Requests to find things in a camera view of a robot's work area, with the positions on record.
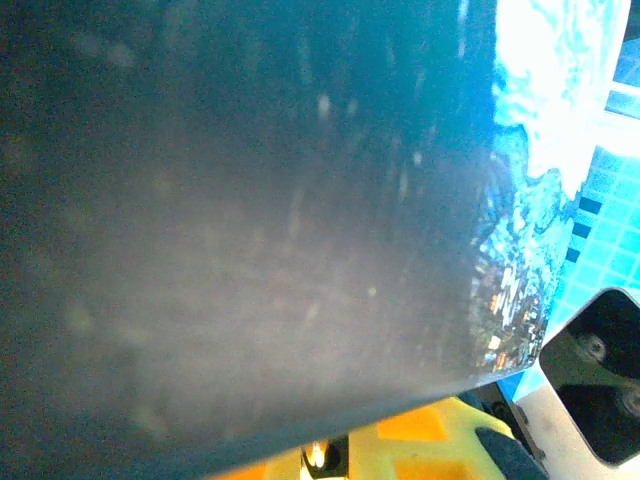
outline blue tile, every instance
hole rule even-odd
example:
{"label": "blue tile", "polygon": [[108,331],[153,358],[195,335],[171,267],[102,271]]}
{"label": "blue tile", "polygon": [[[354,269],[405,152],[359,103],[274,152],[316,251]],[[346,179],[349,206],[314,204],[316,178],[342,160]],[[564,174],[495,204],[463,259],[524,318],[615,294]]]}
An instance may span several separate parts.
{"label": "blue tile", "polygon": [[[598,202],[598,205],[599,205],[598,211],[600,211],[600,207],[602,206],[602,204]],[[593,213],[589,213],[584,210],[578,210],[576,212],[575,217],[573,217],[573,219],[574,221],[582,225],[592,227],[593,224],[596,223],[596,221],[598,220],[598,217],[596,217]]]}
{"label": "blue tile", "polygon": [[518,389],[518,384],[509,382],[506,380],[500,380],[498,381],[498,387],[500,388],[502,395],[504,395],[506,399],[512,400],[513,395],[516,393],[516,390]]}
{"label": "blue tile", "polygon": [[622,159],[616,155],[612,155],[606,150],[601,150],[594,155],[592,165],[602,170],[617,172],[622,165]]}
{"label": "blue tile", "polygon": [[629,222],[627,223],[632,228],[636,230],[640,230],[640,208],[636,207],[631,214],[631,218],[629,218]]}
{"label": "blue tile", "polygon": [[615,243],[621,229],[621,225],[599,221],[593,227],[591,235],[589,235],[589,243],[591,243],[592,240],[597,240],[603,243]]}
{"label": "blue tile", "polygon": [[610,245],[589,241],[587,246],[582,252],[582,258],[588,260],[596,265],[606,265],[609,256],[611,255],[612,247]]}
{"label": "blue tile", "polygon": [[589,178],[587,178],[587,185],[589,188],[607,193],[611,191],[611,187],[615,180],[616,177],[614,175],[599,170],[591,170],[589,172]]}
{"label": "blue tile", "polygon": [[575,269],[575,263],[562,262],[562,267],[560,267],[560,272],[558,272],[558,275],[560,275],[560,277],[569,278]]}
{"label": "blue tile", "polygon": [[576,274],[573,277],[573,281],[586,287],[595,288],[598,285],[601,272],[602,267],[582,262],[576,266]]}
{"label": "blue tile", "polygon": [[578,250],[576,250],[575,248],[569,248],[567,250],[567,260],[569,262],[576,263],[576,261],[578,260],[579,256],[580,256],[580,252]]}
{"label": "blue tile", "polygon": [[626,230],[620,239],[620,248],[633,253],[640,253],[640,232]]}
{"label": "blue tile", "polygon": [[622,287],[625,283],[627,283],[627,279],[625,277],[607,272],[602,276],[600,288]]}
{"label": "blue tile", "polygon": [[616,73],[613,76],[613,79],[616,82],[624,83],[629,72],[631,72],[635,66],[636,62],[634,59],[629,57],[620,57],[618,59],[618,65],[616,66]]}
{"label": "blue tile", "polygon": [[631,205],[618,202],[617,200],[607,200],[600,211],[600,216],[615,222],[624,222],[631,211]]}
{"label": "blue tile", "polygon": [[633,270],[636,257],[624,252],[615,252],[609,261],[609,270],[620,275],[627,276]]}
{"label": "blue tile", "polygon": [[620,200],[633,202],[640,191],[640,183],[633,180],[620,180],[613,189],[613,195]]}
{"label": "blue tile", "polygon": [[602,207],[602,203],[598,202],[597,200],[593,200],[591,198],[582,197],[580,199],[579,206],[582,210],[585,210],[589,213],[594,213],[597,215],[598,212],[600,211],[600,208]]}
{"label": "blue tile", "polygon": [[573,224],[573,234],[582,238],[587,238],[589,236],[589,232],[591,231],[591,227],[587,227],[582,223],[574,223]]}
{"label": "blue tile", "polygon": [[565,297],[565,301],[574,307],[581,308],[587,300],[589,300],[593,296],[594,289],[582,287],[580,285],[571,285],[567,295]]}

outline metal plate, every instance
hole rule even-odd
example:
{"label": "metal plate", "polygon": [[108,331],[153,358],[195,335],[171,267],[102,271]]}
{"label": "metal plate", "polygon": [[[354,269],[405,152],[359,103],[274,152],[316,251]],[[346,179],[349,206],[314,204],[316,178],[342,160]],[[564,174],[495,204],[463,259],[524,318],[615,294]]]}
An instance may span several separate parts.
{"label": "metal plate", "polygon": [[9,471],[203,474],[528,366],[590,159],[554,115],[628,7],[574,3],[16,7]]}

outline scratched surface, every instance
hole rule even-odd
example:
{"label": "scratched surface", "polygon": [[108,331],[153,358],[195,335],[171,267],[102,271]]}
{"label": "scratched surface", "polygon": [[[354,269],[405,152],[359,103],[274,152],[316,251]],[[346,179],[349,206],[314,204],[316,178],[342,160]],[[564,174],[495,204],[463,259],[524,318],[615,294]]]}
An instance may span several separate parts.
{"label": "scratched surface", "polygon": [[323,422],[283,449],[535,358],[572,210],[496,123],[494,1],[44,5],[2,27],[7,471]]}

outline screw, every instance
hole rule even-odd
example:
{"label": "screw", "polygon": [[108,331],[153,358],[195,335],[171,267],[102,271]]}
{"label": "screw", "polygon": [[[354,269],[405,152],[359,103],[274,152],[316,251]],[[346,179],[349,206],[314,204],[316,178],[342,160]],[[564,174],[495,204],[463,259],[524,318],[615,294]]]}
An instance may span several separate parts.
{"label": "screw", "polygon": [[578,342],[582,352],[589,360],[601,363],[607,354],[605,343],[593,333],[583,334],[579,337]]}

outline yellow object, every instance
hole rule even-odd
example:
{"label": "yellow object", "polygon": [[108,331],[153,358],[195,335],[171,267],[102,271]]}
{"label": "yellow object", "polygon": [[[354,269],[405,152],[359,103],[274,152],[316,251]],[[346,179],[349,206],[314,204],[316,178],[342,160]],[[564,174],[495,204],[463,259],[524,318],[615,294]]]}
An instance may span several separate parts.
{"label": "yellow object", "polygon": [[[476,437],[478,427],[513,438],[505,423],[457,398],[353,430],[349,433],[348,478],[502,480],[504,475]],[[300,480],[300,452],[294,449],[211,480]]]}

